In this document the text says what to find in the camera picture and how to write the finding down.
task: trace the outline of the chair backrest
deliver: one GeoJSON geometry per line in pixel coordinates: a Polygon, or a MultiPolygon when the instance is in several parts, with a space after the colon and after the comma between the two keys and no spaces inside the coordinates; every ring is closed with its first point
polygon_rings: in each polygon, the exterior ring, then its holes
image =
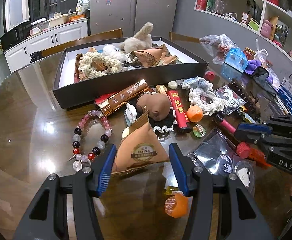
{"type": "Polygon", "coordinates": [[[198,38],[189,37],[189,36],[181,35],[174,32],[169,32],[169,40],[170,41],[189,41],[189,42],[194,42],[194,43],[200,43],[198,38]]]}
{"type": "Polygon", "coordinates": [[[101,41],[101,40],[108,40],[108,39],[115,39],[115,38],[122,38],[123,37],[123,30],[122,28],[111,30],[103,33],[96,33],[78,40],[69,41],[48,49],[44,49],[41,51],[42,57],[47,57],[49,55],[62,52],[65,48],[69,48],[76,45],[81,45],[93,41],[101,41]]]}

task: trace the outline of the refrigerator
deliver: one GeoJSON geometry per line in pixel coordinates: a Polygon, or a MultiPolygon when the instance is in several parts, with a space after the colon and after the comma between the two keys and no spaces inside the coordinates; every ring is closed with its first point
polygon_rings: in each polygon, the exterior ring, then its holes
{"type": "Polygon", "coordinates": [[[124,37],[129,37],[151,22],[152,36],[169,38],[176,3],[177,0],[90,0],[91,33],[122,28],[124,37]]]}

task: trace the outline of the white cabinet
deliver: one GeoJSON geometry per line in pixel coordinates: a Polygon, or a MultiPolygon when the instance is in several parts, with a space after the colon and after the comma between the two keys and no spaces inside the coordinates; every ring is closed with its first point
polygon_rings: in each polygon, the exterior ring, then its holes
{"type": "Polygon", "coordinates": [[[5,52],[5,58],[11,72],[28,65],[31,57],[27,51],[26,42],[22,42],[5,52]]]}
{"type": "Polygon", "coordinates": [[[26,47],[30,54],[40,50],[48,49],[56,45],[54,31],[45,32],[26,40],[26,47]]]}
{"type": "Polygon", "coordinates": [[[68,41],[74,41],[87,36],[87,22],[73,23],[56,28],[54,31],[57,45],[68,41]]]}

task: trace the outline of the microwave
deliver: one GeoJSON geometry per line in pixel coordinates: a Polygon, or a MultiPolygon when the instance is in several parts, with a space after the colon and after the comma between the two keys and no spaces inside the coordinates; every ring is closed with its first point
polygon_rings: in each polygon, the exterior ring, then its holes
{"type": "Polygon", "coordinates": [[[31,21],[27,21],[21,23],[20,25],[17,25],[13,29],[5,33],[0,38],[3,52],[24,41],[29,36],[29,32],[31,29],[31,21]]]}

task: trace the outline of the glossy table surface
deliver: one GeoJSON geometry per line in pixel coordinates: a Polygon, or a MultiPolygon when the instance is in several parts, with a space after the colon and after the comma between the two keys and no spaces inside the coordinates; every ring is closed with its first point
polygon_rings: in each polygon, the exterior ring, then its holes
{"type": "MultiPolygon", "coordinates": [[[[73,154],[73,131],[80,118],[94,108],[93,104],[69,111],[60,108],[52,93],[60,56],[61,53],[55,54],[31,64],[11,74],[0,86],[0,232],[6,239],[12,239],[30,201],[50,173],[64,176],[75,172],[73,161],[67,162],[73,154]]],[[[231,68],[225,71],[225,66],[209,65],[209,69],[216,73],[214,89],[227,84],[229,78],[242,76],[247,90],[258,95],[262,119],[267,120],[269,101],[252,79],[231,68]]],[[[188,108],[187,92],[180,93],[188,108]]],[[[127,126],[123,111],[116,111],[108,120],[113,129],[110,142],[119,146],[127,126]]],[[[241,121],[235,115],[228,116],[227,120],[234,126],[241,121]]],[[[209,132],[215,123],[205,116],[201,125],[209,132]]],[[[89,151],[95,146],[103,132],[100,124],[92,125],[84,149],[89,151]]],[[[164,148],[174,141],[187,154],[201,140],[192,134],[175,137],[172,133],[163,141],[164,148]]],[[[166,179],[173,181],[173,178],[169,163],[156,163],[130,175],[113,177],[100,199],[104,212],[96,209],[104,238],[181,239],[187,216],[174,219],[164,212],[166,179]]],[[[255,200],[276,236],[292,207],[285,186],[288,180],[289,176],[276,168],[256,168],[255,200]]],[[[72,196],[68,195],[67,199],[70,239],[76,239],[72,196]]],[[[214,195],[210,239],[215,239],[217,221],[218,197],[214,195]]]]}

